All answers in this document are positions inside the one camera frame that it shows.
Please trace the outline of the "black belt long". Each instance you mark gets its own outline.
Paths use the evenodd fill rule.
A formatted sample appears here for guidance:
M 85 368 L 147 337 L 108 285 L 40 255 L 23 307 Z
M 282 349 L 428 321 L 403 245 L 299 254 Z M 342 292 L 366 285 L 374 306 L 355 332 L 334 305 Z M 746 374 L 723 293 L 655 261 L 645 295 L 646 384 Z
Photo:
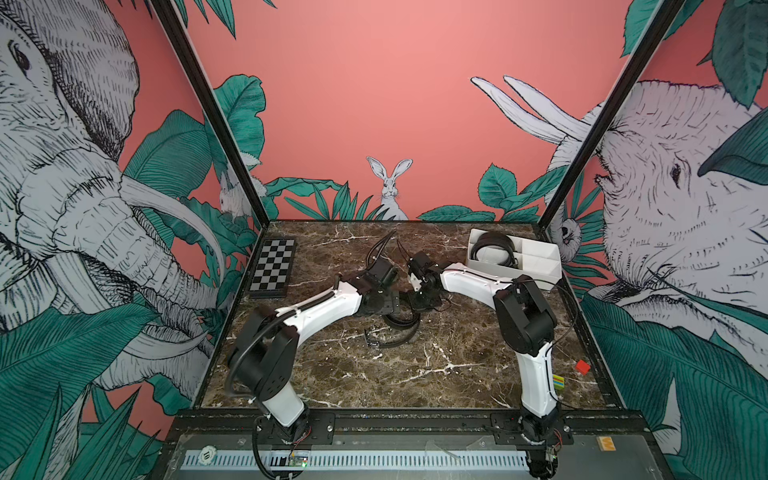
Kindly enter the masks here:
M 421 324 L 421 314 L 405 300 L 400 302 L 399 309 L 408 313 L 408 316 L 398 317 L 394 313 L 389 313 L 383 315 L 383 319 L 390 329 L 396 332 L 404 332 L 405 335 L 394 340 L 384 341 L 372 336 L 369 330 L 365 330 L 364 338 L 368 347 L 376 349 L 397 348 L 408 343 L 415 336 Z

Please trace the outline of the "long black belt s-curved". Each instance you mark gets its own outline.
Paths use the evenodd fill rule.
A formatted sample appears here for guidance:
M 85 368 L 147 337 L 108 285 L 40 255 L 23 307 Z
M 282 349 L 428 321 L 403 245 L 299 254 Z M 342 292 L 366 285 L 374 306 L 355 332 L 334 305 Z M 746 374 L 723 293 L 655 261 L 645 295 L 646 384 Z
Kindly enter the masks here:
M 516 268 L 518 261 L 515 257 L 515 247 L 511 238 L 501 232 L 487 231 L 482 233 L 470 250 L 470 259 L 478 261 L 478 253 L 483 248 L 499 247 L 506 252 L 507 258 L 499 266 Z

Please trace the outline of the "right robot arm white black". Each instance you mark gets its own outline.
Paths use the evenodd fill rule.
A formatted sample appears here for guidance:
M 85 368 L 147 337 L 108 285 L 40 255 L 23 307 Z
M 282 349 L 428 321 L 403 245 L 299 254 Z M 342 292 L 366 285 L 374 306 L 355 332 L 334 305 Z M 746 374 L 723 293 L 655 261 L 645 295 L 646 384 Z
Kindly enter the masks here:
M 408 272 L 418 292 L 435 299 L 444 292 L 460 294 L 492 308 L 504 342 L 516 354 L 524 410 L 545 418 L 557 409 L 551 355 L 557 320 L 536 280 L 495 276 L 461 263 L 439 265 L 423 252 L 408 259 Z

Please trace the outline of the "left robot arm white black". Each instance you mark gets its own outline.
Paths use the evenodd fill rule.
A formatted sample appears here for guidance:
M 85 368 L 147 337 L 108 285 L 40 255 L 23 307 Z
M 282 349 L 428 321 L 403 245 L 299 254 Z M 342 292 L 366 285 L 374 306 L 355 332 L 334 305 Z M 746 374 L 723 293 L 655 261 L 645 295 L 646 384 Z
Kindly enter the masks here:
M 307 409 L 290 385 L 302 343 L 338 320 L 392 313 L 396 277 L 397 269 L 380 258 L 365 270 L 337 277 L 332 287 L 307 300 L 253 312 L 227 360 L 226 393 L 255 400 L 281 426 L 293 427 Z

